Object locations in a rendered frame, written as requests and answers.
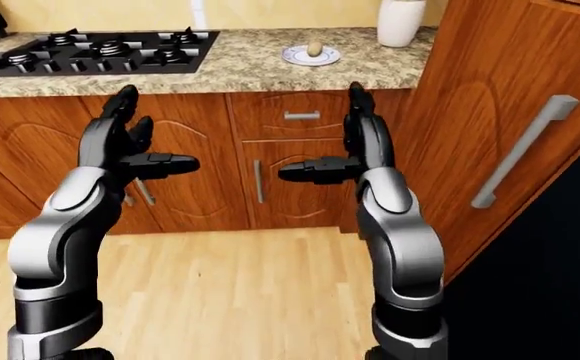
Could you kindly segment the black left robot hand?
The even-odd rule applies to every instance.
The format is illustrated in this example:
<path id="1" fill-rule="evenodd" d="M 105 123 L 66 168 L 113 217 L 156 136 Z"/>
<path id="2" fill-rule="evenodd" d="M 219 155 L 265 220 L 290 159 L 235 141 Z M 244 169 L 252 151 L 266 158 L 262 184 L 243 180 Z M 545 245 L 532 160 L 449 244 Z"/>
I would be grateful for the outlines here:
<path id="1" fill-rule="evenodd" d="M 150 116 L 126 128 L 138 100 L 139 92 L 133 85 L 108 98 L 100 115 L 82 134 L 75 174 L 90 176 L 93 181 L 101 179 L 106 190 L 123 194 L 135 179 L 166 179 L 200 169 L 200 161 L 191 155 L 148 152 L 154 132 Z"/>

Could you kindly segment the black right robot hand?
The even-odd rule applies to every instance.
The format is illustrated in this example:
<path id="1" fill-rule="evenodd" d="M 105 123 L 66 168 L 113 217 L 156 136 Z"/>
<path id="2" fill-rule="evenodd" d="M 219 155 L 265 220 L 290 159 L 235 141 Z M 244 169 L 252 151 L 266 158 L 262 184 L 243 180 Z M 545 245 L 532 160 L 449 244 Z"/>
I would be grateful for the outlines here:
<path id="1" fill-rule="evenodd" d="M 361 179 L 369 170 L 395 167 L 394 147 L 385 120 L 375 113 L 373 95 L 353 82 L 348 89 L 349 110 L 343 121 L 347 156 L 324 156 L 286 164 L 278 177 L 286 182 L 336 185 Z"/>

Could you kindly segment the black oven front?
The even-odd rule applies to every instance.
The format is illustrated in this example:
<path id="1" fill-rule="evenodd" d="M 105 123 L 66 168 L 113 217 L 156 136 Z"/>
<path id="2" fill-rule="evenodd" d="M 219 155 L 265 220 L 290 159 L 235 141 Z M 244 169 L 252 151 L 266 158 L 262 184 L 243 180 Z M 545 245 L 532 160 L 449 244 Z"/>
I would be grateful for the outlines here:
<path id="1" fill-rule="evenodd" d="M 580 360 L 580 157 L 445 291 L 448 360 Z"/>

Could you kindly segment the wooden drawer front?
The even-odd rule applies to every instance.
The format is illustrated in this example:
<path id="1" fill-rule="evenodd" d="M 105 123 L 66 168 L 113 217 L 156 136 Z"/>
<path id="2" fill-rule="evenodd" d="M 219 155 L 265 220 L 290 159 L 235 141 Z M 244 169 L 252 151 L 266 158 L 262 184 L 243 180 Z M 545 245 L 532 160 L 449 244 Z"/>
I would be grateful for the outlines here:
<path id="1" fill-rule="evenodd" d="M 348 110 L 342 91 L 240 92 L 227 98 L 243 140 L 341 137 Z"/>

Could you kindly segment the black gas cooktop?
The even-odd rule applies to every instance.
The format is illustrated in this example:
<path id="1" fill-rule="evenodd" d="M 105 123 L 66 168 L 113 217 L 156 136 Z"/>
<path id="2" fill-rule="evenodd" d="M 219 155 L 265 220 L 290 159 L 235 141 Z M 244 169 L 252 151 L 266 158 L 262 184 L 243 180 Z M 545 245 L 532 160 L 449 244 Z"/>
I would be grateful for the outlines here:
<path id="1" fill-rule="evenodd" d="M 0 77 L 193 74 L 220 32 L 67 32 L 0 52 Z"/>

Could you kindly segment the white blue-rimmed plate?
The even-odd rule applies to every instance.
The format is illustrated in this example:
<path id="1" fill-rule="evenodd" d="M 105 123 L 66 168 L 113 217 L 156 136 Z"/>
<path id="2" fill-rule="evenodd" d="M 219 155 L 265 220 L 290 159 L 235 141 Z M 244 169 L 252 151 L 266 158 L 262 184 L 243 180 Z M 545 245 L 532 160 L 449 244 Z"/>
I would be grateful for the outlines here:
<path id="1" fill-rule="evenodd" d="M 341 53 L 332 47 L 324 46 L 317 56 L 310 56 L 308 46 L 299 45 L 286 47 L 281 52 L 281 58 L 292 65 L 321 67 L 338 62 L 341 59 Z"/>

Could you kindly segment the white ceramic vase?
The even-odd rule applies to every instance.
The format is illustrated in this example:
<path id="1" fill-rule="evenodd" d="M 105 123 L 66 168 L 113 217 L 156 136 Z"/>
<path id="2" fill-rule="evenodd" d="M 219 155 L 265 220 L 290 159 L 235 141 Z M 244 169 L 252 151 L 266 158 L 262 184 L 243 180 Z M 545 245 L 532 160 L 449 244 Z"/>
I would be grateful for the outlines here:
<path id="1" fill-rule="evenodd" d="M 382 0 L 377 40 L 384 47 L 407 47 L 423 21 L 426 0 Z"/>

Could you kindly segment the tall wooden cabinet door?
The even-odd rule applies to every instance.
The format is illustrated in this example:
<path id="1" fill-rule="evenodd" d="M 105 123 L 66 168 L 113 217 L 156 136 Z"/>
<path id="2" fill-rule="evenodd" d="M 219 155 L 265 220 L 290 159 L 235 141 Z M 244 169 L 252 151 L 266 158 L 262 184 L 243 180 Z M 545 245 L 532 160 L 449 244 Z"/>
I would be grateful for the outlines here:
<path id="1" fill-rule="evenodd" d="M 442 239 L 454 278 L 580 155 L 580 103 L 545 131 L 496 188 L 471 200 L 552 95 L 580 101 L 580 5 L 449 0 L 405 103 L 371 89 L 397 167 Z"/>

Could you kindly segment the granite countertop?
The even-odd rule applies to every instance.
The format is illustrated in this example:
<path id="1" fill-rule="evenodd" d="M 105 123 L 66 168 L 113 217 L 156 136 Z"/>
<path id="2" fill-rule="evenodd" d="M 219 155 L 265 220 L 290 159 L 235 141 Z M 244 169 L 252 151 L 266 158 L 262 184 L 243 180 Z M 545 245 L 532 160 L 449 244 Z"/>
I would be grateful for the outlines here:
<path id="1" fill-rule="evenodd" d="M 141 94 L 187 94 L 347 89 L 413 89 L 419 83 L 437 29 L 422 27 L 408 47 L 378 44 L 372 28 L 224 30 L 194 74 L 121 74 L 0 77 L 0 98 L 110 95 L 132 84 Z M 321 41 L 341 53 L 322 67 L 292 65 L 286 47 Z"/>

